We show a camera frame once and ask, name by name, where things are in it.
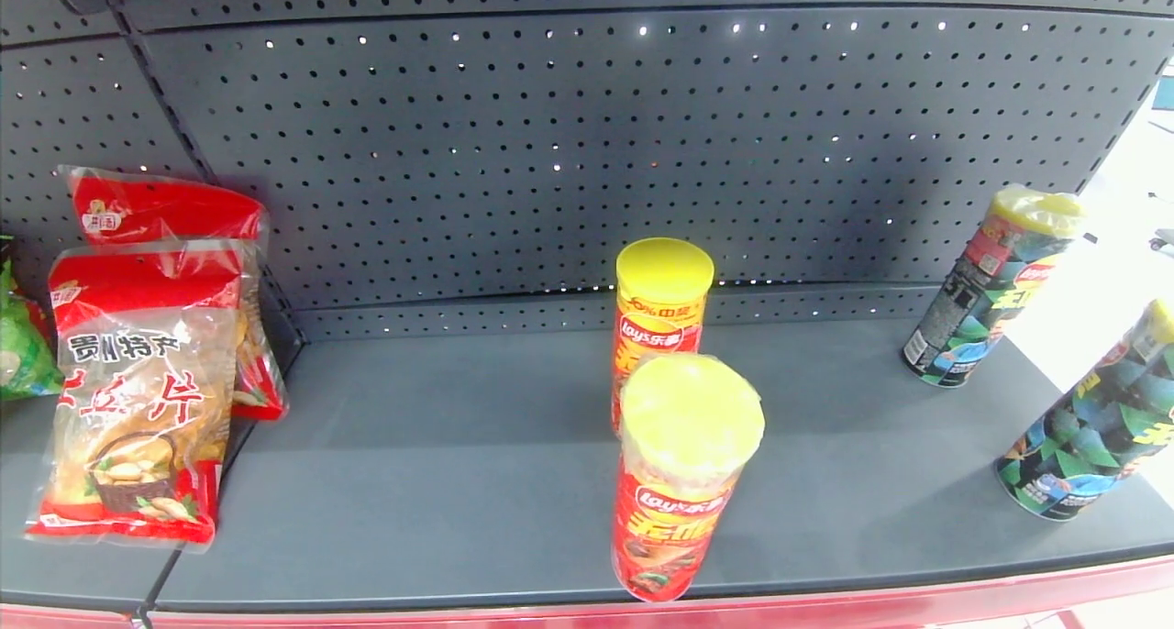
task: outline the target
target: gray metal shelf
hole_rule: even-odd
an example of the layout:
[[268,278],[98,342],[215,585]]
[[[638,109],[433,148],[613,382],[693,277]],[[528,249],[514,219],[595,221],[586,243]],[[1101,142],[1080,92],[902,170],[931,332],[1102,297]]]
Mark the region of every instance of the gray metal shelf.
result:
[[[912,378],[912,320],[708,327],[762,392],[767,438],[691,594],[989,579],[1174,550],[1140,479],[1054,525],[991,460],[1058,395],[1003,345],[970,386]],[[176,611],[623,600],[608,561],[618,446],[606,331],[316,341],[294,411],[232,467],[221,533],[181,555]]]
[[0,424],[0,601],[130,613],[150,595],[171,549],[25,540],[25,519],[53,430],[55,398],[5,407]]

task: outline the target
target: snack bag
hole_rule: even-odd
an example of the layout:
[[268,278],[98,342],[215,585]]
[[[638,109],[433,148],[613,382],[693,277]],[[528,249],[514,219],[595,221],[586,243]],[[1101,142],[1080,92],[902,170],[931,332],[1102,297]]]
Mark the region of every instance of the snack bag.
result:
[[66,381],[29,536],[211,542],[244,249],[173,241],[58,258],[49,291]]
[[264,207],[245,195],[204,183],[151,175],[60,165],[69,182],[74,210],[92,244],[137,244],[160,239],[239,239],[245,248],[242,303],[245,339],[237,352],[234,415],[277,420],[289,411],[289,395],[261,324],[259,252],[268,230]]
[[0,400],[61,392],[61,371],[38,324],[45,325],[41,306],[20,295],[12,261],[5,256],[0,262]]

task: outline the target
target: yellow lid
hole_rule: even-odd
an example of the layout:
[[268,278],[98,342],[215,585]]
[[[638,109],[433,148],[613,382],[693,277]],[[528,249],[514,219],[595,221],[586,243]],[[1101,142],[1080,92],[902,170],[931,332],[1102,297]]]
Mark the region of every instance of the yellow lid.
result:
[[737,471],[758,449],[765,426],[750,383],[704,354],[642,361],[620,403],[625,438],[654,467],[686,479]]
[[1044,194],[1014,182],[994,194],[991,211],[1019,228],[1059,239],[1080,236],[1087,216],[1074,194]]
[[687,241],[652,237],[634,241],[615,261],[620,288],[657,304],[687,304],[714,283],[714,262]]
[[1158,341],[1174,341],[1174,310],[1166,299],[1153,299],[1149,307],[1149,330]]

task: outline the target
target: lay's chip canister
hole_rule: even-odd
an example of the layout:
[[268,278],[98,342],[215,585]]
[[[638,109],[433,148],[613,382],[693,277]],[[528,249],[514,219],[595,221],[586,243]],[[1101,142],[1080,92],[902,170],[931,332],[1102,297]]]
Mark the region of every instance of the lay's chip canister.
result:
[[902,359],[927,384],[965,384],[1080,237],[1084,219],[1071,194],[1044,194],[1020,183],[994,194],[981,226],[902,349]]
[[620,431],[620,387],[643,354],[695,353],[714,262],[704,250],[669,237],[634,241],[615,261],[612,430]]

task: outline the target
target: transparent plastic bag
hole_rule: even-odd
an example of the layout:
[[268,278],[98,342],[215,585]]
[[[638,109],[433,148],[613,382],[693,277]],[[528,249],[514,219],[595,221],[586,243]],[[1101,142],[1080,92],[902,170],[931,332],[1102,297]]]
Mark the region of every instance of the transparent plastic bag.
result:
[[221,187],[153,175],[59,165],[69,182],[74,210],[92,244],[137,244],[144,241],[239,239],[245,248],[247,337],[237,352],[234,415],[278,420],[289,411],[289,395],[277,358],[261,323],[259,256],[268,237],[268,215],[256,199]]
[[20,295],[12,261],[5,253],[0,258],[0,400],[53,395],[61,392],[61,371],[46,338],[41,306]]
[[58,258],[49,290],[66,381],[27,535],[212,541],[244,261],[238,241]]

